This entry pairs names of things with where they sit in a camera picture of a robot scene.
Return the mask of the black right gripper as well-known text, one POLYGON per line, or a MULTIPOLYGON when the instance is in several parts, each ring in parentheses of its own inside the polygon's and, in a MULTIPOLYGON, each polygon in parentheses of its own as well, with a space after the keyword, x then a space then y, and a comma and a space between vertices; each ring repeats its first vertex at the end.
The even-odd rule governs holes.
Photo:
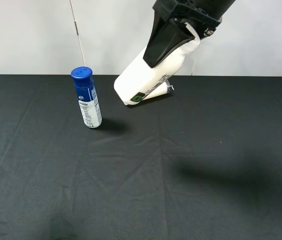
POLYGON ((222 16, 235 0, 157 0, 153 6, 152 33, 143 59, 150 68, 159 65, 174 50, 194 40, 189 23, 201 38, 214 34, 222 16))

